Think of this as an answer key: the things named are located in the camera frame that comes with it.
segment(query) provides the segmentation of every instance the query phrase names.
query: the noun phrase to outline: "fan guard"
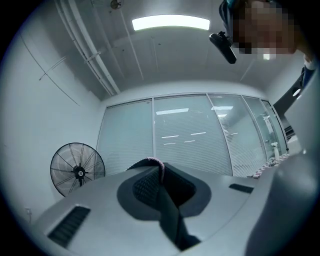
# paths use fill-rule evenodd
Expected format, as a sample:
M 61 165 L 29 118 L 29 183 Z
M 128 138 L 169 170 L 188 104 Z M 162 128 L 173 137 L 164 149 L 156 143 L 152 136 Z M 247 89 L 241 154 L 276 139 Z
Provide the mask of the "fan guard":
M 50 174 L 55 188 L 64 197 L 87 182 L 106 175 L 105 164 L 91 146 L 69 143 L 54 154 Z

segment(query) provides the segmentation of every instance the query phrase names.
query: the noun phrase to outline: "glass wall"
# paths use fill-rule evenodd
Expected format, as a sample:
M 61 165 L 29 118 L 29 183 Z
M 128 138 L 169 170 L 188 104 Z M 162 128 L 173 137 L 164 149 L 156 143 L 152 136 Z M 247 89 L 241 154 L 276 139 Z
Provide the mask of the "glass wall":
M 97 151 L 106 175 L 123 172 L 141 159 L 152 157 L 151 100 L 107 108 Z
M 254 174 L 267 158 L 264 143 L 244 100 L 238 95 L 211 95 L 210 99 L 229 145 L 233 175 Z
M 154 98 L 108 107 L 97 151 L 105 173 L 124 172 L 146 157 L 202 172 L 246 177 L 286 141 L 267 101 L 231 94 Z
M 219 120 L 207 96 L 154 100 L 156 157 L 204 172 L 232 175 Z

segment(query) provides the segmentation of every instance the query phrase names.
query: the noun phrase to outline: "white ceiling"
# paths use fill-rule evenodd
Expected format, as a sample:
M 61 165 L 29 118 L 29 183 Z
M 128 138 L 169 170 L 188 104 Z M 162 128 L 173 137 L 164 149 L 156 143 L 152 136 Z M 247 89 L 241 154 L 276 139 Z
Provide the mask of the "white ceiling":
M 110 0 L 77 0 L 84 24 L 120 91 L 153 80 L 216 79 L 232 80 L 257 88 L 266 88 L 290 61 L 278 55 L 273 60 L 257 59 L 256 55 L 239 54 L 236 64 L 229 64 L 209 41 L 211 33 L 223 30 L 218 7 L 222 0 L 124 0 L 121 11 L 130 33 L 143 79 L 130 45 L 120 10 L 110 8 Z M 103 30 L 119 64 L 107 50 L 99 30 L 93 7 L 97 9 Z M 190 15 L 210 20 L 209 31 L 165 27 L 134 31 L 132 20 L 161 14 Z

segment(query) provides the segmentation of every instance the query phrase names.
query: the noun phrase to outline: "black slot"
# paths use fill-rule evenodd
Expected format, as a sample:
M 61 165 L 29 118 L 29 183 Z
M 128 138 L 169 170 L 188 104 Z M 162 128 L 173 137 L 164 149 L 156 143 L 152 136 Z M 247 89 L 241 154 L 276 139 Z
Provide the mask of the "black slot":
M 241 192 L 244 192 L 244 193 L 248 193 L 248 194 L 251 194 L 252 191 L 254 190 L 253 187 L 250 187 L 250 186 L 244 186 L 244 185 L 240 185 L 240 184 L 231 184 L 229 186 L 230 189 L 233 189 L 233 190 L 238 190 L 238 191 L 241 191 Z
M 48 235 L 55 243 L 66 248 L 89 214 L 90 209 L 76 206 Z

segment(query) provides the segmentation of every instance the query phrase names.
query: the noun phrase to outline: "electric fan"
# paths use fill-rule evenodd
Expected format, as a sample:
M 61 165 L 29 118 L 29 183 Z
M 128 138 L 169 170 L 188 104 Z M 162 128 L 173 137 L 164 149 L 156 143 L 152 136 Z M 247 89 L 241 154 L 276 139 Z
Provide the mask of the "electric fan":
M 64 197 L 87 182 L 106 175 L 97 151 L 83 143 L 69 143 L 54 154 L 50 174 L 55 188 Z

